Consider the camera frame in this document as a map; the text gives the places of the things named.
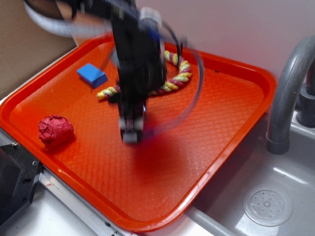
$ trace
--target orange tray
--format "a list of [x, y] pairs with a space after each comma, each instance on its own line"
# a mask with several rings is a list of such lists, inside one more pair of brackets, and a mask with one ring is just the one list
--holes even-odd
[[[92, 39], [24, 85], [1, 105], [0, 127], [113, 223], [153, 231], [185, 212], [269, 107], [276, 83], [260, 68], [200, 53], [204, 86], [191, 115], [167, 133], [125, 145], [116, 104], [96, 98], [118, 79], [108, 59], [113, 46], [110, 34]], [[183, 57], [190, 82], [149, 99], [147, 126], [176, 117], [194, 97], [198, 69], [192, 54], [184, 50]], [[76, 70], [87, 63], [104, 68], [108, 82], [92, 89], [81, 80]], [[51, 149], [41, 143], [37, 125], [51, 114], [73, 124], [73, 142]]]

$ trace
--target drain strainer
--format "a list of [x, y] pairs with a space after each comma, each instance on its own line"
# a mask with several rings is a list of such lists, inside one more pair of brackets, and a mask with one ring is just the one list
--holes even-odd
[[278, 187], [261, 184], [251, 188], [243, 198], [246, 215], [262, 226], [283, 224], [292, 214], [292, 200]]

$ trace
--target braided rope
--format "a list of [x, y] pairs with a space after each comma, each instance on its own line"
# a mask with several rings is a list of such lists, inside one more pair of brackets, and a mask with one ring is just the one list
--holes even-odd
[[[169, 51], [165, 51], [164, 54], [166, 61], [175, 66], [178, 65], [178, 55], [176, 53], [170, 53]], [[175, 76], [173, 79], [166, 81], [165, 84], [161, 86], [158, 90], [151, 91], [149, 95], [165, 94], [167, 92], [178, 90], [179, 88], [185, 86], [185, 84], [189, 81], [190, 77], [191, 77], [190, 64], [184, 58], [180, 58], [179, 74]], [[97, 98], [99, 100], [108, 99], [109, 97], [117, 93], [120, 93], [119, 86], [108, 87], [107, 89], [104, 89], [103, 91], [99, 92], [97, 94]]]

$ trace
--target blue sponge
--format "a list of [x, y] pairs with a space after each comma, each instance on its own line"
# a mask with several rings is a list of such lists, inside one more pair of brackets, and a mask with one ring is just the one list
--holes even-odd
[[96, 88], [107, 81], [105, 73], [90, 63], [78, 69], [77, 73], [82, 80], [87, 82], [93, 88]]

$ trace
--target sink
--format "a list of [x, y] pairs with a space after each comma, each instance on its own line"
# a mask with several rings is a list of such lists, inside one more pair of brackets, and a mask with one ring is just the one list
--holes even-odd
[[214, 235], [314, 235], [315, 131], [292, 123], [290, 150], [274, 155], [267, 123], [265, 115], [187, 211]]

